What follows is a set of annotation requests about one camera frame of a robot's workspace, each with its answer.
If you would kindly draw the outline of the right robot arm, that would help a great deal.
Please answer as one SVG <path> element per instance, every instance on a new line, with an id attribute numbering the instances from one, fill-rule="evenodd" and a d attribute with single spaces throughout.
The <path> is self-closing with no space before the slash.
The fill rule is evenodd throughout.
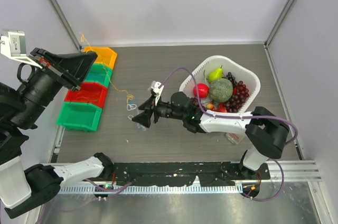
<path id="1" fill-rule="evenodd" d="M 253 112 L 244 114 L 206 111 L 194 105 L 192 99 L 181 91 L 172 94 L 169 102 L 152 94 L 138 109 L 141 113 L 132 121 L 146 128 L 163 117 L 182 121 L 183 127 L 192 133 L 222 132 L 247 136 L 253 146 L 245 151 L 238 166 L 244 179 L 256 175 L 267 160 L 281 158 L 289 134 L 286 123 L 264 107 L 256 107 Z"/>

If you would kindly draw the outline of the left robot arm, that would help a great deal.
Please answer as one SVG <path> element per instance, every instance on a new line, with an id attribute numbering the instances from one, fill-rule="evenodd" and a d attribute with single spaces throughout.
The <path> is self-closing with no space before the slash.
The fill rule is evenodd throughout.
<path id="1" fill-rule="evenodd" d="M 20 86 L 1 84 L 1 203 L 10 218 L 47 203 L 70 184 L 111 178 L 114 164 L 103 153 L 65 167 L 24 168 L 21 160 L 22 145 L 29 140 L 25 131 L 37 128 L 36 121 L 62 88 L 80 89 L 96 59 L 93 51 L 54 54 L 35 48 L 18 66 Z"/>

